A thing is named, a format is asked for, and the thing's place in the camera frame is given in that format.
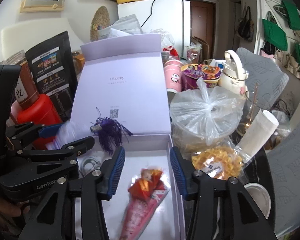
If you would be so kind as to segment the person's left hand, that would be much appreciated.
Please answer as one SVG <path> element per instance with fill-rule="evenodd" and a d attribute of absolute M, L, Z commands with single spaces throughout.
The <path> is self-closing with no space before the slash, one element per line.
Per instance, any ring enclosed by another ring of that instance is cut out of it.
<path fill-rule="evenodd" d="M 21 216 L 21 208 L 27 203 L 28 201 L 14 205 L 0 198 L 0 215 L 4 216 L 12 223 L 12 218 Z M 6 228 L 8 228 L 8 223 L 0 216 L 0 229 Z"/>

